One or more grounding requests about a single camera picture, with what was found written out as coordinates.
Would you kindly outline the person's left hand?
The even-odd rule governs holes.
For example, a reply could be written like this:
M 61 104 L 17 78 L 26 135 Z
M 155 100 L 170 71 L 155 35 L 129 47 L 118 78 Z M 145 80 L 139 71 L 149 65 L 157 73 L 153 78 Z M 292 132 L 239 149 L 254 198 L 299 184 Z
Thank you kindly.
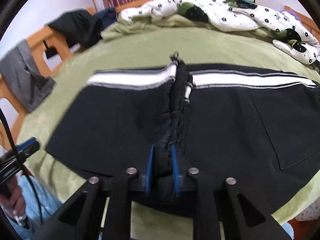
M 1 206 L 6 215 L 15 220 L 16 216 L 20 217 L 25 214 L 25 200 L 16 177 L 7 181 L 7 187 L 10 191 L 10 198 L 1 193 Z

